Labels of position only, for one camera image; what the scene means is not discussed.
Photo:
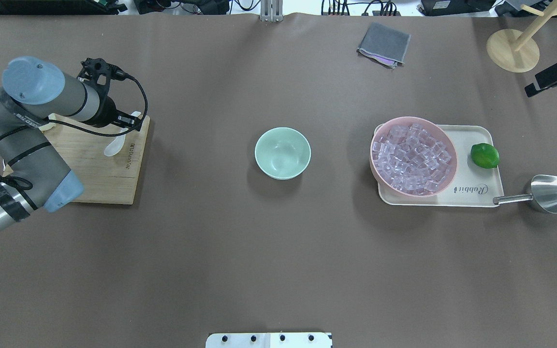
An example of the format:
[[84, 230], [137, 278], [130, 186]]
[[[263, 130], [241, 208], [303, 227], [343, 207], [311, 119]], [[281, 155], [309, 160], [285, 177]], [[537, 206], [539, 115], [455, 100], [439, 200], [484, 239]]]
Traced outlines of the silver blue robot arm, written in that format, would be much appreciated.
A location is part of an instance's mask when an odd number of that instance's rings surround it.
[[65, 126], [115, 125], [121, 136], [141, 130], [145, 116], [117, 109], [109, 97], [111, 81], [136, 78], [102, 58], [82, 61], [77, 77], [36, 57], [18, 57], [2, 73], [0, 86], [0, 232], [40, 208], [55, 212], [84, 192], [40, 127], [56, 114]]

